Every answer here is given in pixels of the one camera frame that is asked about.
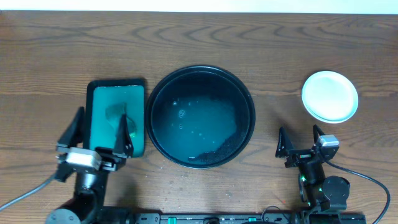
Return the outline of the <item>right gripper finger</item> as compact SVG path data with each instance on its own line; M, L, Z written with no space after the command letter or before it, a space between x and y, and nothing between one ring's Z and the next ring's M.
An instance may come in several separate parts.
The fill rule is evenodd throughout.
M325 133L320 129L320 127L316 124L313 125L313 140L314 143L316 143L318 141L318 138L320 136L325 135Z
M281 127L279 128L279 140L277 144L277 149L275 152L276 157L288 157L292 154L294 146L288 137L286 130Z

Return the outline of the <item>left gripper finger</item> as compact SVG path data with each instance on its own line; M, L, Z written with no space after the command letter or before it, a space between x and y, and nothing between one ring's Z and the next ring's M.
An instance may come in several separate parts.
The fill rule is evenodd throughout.
M85 109L79 107L68 128L57 142L60 147L77 147L83 142L83 128L85 123Z
M127 117L126 114L123 114L119 120L113 154L118 157L132 157L133 151L134 147L127 126Z

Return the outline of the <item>green scrubbing sponge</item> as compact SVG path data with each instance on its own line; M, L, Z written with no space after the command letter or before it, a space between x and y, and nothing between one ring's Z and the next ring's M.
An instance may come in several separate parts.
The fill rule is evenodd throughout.
M115 134L117 134L118 132L121 116L124 114L127 114L125 103L110 105L105 110L105 118L107 122L111 125L111 127L114 129ZM126 117L126 121L127 121L127 128L129 131L129 135L130 138L132 139L136 136L136 131L137 131L136 124L128 116Z

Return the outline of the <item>mint green plate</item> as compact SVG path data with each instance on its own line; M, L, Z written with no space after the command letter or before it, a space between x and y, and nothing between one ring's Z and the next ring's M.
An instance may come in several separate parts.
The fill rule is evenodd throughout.
M349 120L359 106L358 92L351 81L329 70L309 76L303 84L301 97L310 115L331 124Z

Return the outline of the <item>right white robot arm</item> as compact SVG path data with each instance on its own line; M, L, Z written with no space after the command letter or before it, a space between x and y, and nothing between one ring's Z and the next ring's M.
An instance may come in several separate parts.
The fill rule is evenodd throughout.
M275 156L285 159L285 167L299 170L301 200L308 204L293 214L291 223L341 223L340 212L346 210L350 183L343 177L325 175L322 164L330 161L339 149L339 140L313 126L314 143L310 149L295 149L285 129L279 129Z

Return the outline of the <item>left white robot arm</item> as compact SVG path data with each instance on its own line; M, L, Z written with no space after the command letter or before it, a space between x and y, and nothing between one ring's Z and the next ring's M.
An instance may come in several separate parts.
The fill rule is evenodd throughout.
M94 150L77 146L83 142L84 120L85 109L80 107L57 142L56 151L60 155L53 179L65 182L75 173L75 189L73 197L53 210L45 222L103 223L109 218L111 222L126 223L126 217L104 208L104 198L109 173L124 167L126 160L133 156L127 116L123 114L119 119L114 146L96 147Z

